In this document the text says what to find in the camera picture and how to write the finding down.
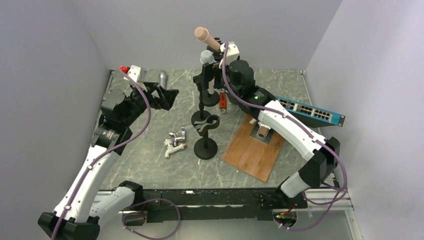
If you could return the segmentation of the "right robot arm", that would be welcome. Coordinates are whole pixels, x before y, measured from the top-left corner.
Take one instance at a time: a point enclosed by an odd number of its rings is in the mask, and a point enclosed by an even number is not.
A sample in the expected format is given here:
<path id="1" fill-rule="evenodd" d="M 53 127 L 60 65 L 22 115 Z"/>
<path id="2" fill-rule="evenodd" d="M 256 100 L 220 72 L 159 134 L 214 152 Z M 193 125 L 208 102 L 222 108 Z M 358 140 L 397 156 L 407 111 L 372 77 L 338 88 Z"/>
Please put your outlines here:
<path id="1" fill-rule="evenodd" d="M 205 87 L 215 80 L 216 89 L 225 89 L 230 100 L 243 112 L 277 132 L 306 160 L 295 174 L 277 187 L 275 200 L 280 207 L 287 208 L 305 190 L 318 188 L 340 165 L 339 141 L 334 137 L 327 139 L 310 129 L 284 108 L 273 94 L 258 86 L 254 70 L 247 61 L 204 62 L 197 78 Z"/>

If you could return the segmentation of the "white microphone with stand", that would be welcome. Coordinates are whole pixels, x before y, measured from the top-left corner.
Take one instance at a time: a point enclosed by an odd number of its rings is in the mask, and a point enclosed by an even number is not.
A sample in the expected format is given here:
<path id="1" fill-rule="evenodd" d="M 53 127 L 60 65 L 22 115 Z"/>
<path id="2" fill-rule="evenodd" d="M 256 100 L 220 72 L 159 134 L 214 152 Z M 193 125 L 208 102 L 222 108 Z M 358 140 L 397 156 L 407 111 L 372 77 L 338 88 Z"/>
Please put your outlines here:
<path id="1" fill-rule="evenodd" d="M 200 55 L 200 62 L 202 64 L 212 64 L 215 62 L 213 53 L 210 50 L 204 50 Z M 213 107 L 219 103 L 219 94 L 214 88 L 215 77 L 212 77 L 212 80 L 208 82 L 207 90 L 202 92 L 203 104 L 206 107 Z"/>

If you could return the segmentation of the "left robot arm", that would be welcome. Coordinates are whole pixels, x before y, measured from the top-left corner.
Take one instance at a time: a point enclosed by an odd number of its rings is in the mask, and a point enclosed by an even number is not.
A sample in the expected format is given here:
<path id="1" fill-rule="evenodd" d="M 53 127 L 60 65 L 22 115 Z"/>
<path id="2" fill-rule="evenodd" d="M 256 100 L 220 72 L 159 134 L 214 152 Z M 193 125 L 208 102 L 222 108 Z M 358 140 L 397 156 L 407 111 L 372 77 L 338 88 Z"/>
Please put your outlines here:
<path id="1" fill-rule="evenodd" d="M 164 89 L 157 82 L 133 87 L 129 95 L 120 89 L 107 91 L 101 115 L 85 161 L 64 198 L 52 212 L 43 212 L 38 225 L 53 240 L 95 240 L 101 228 L 119 211 L 137 210 L 145 203 L 143 186 L 123 181 L 105 199 L 95 197 L 111 167 L 129 141 L 136 138 L 130 127 L 152 109 L 170 110 L 178 89 Z"/>

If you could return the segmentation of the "black front microphone stand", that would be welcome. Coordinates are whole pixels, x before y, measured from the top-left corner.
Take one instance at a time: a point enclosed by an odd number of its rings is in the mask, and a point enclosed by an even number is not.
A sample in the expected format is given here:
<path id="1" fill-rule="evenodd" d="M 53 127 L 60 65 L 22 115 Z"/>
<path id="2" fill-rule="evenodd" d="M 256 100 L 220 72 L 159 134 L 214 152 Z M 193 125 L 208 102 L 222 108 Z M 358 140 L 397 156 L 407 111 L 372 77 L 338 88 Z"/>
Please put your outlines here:
<path id="1" fill-rule="evenodd" d="M 194 127 L 197 133 L 201 136 L 194 144 L 195 155 L 202 160 L 212 159 L 218 152 L 217 143 L 209 138 L 209 130 L 218 128 L 220 118 L 218 115 L 209 115 L 206 119 L 195 121 Z"/>

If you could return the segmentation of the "grey handheld microphone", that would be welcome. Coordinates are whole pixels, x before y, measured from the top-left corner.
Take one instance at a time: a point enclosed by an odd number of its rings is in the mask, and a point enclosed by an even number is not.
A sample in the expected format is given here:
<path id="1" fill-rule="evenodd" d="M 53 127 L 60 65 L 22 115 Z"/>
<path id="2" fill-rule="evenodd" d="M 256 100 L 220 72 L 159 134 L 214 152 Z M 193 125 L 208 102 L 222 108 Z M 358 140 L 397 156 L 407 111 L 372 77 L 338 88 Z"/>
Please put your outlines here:
<path id="1" fill-rule="evenodd" d="M 168 74 L 165 70 L 161 70 L 158 74 L 159 84 L 162 88 L 167 88 Z"/>

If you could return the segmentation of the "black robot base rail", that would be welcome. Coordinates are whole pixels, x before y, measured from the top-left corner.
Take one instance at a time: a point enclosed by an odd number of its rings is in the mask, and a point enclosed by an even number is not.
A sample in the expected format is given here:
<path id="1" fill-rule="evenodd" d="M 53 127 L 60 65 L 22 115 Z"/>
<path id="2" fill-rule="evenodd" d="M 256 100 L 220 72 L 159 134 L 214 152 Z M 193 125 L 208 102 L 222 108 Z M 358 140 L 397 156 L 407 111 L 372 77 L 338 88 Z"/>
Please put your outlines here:
<path id="1" fill-rule="evenodd" d="M 148 223 L 189 220 L 256 219 L 271 221 L 274 214 L 306 209 L 301 194 L 293 199 L 278 193 L 275 187 L 144 189 L 125 211 L 146 212 Z"/>

